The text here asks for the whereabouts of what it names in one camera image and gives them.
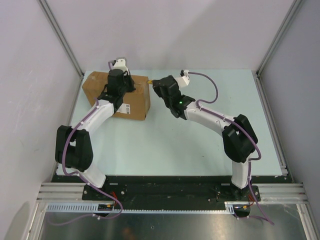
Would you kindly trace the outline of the brown cardboard express box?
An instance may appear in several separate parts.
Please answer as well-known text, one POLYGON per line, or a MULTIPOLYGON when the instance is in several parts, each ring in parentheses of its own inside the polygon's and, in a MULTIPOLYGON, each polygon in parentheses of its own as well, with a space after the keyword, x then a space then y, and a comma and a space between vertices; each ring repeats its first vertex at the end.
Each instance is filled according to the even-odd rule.
MULTIPOLYGON (((123 103, 130 104, 130 114, 119 113, 113 115, 115 118, 144 121, 151 106, 150 89, 147 76, 133 75, 135 91, 126 93, 123 103)), ((102 93, 108 82, 108 73, 93 71, 85 79, 82 90, 90 105, 94 105, 95 99, 102 93)))

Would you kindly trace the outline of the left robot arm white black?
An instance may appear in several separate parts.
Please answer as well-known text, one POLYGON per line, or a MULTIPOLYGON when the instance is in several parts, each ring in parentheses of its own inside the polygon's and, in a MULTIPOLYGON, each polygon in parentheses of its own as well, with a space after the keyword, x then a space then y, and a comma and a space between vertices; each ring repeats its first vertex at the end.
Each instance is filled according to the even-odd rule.
POLYGON ((94 164, 91 137, 123 104, 126 93, 135 90, 127 67, 115 67, 108 72, 107 84, 95 99, 92 108, 75 125, 61 125, 56 133, 55 160, 66 176, 78 176, 94 186, 93 194, 100 200, 110 196, 106 175, 94 164))

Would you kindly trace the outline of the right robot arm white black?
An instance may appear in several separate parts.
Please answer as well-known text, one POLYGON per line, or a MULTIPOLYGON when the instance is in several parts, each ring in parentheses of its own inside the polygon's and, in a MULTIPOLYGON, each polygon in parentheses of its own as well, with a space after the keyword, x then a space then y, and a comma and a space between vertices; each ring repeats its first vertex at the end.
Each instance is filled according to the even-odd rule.
POLYGON ((232 161, 231 184, 225 195, 242 201, 252 190, 251 162, 262 158, 258 138, 245 115, 231 117, 204 107, 201 99, 182 94, 180 89, 189 82, 185 74, 150 80, 149 84, 175 118, 198 123, 222 137, 224 152, 232 161))

